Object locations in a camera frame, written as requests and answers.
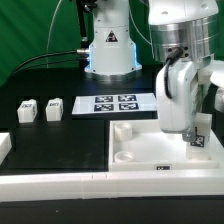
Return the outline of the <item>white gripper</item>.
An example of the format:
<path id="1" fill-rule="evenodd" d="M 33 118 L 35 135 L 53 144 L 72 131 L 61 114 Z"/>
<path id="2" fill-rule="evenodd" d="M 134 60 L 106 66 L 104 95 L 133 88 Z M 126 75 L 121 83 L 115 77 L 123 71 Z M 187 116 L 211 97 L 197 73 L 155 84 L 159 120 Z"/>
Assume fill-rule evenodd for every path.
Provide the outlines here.
<path id="1" fill-rule="evenodd" d="M 156 78 L 160 129 L 165 133 L 182 134 L 185 142 L 194 142 L 194 119 L 201 111 L 210 85 L 224 88 L 224 61 L 212 60 L 206 67 L 199 68 L 196 62 L 179 59 L 168 69 L 170 98 L 165 93 L 165 70 L 163 67 Z"/>

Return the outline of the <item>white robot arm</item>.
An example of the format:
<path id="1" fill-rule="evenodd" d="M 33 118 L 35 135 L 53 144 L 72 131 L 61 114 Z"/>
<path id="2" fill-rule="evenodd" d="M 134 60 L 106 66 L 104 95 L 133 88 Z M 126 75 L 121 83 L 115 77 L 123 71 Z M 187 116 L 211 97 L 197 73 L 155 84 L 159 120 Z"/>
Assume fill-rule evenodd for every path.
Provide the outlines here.
<path id="1" fill-rule="evenodd" d="M 193 142 L 204 84 L 199 77 L 213 63 L 218 42 L 218 5 L 216 0 L 146 1 L 153 58 L 164 64 L 156 78 L 159 126 Z M 89 77 L 120 80 L 141 69 L 129 15 L 128 0 L 95 0 L 94 40 L 85 68 Z"/>

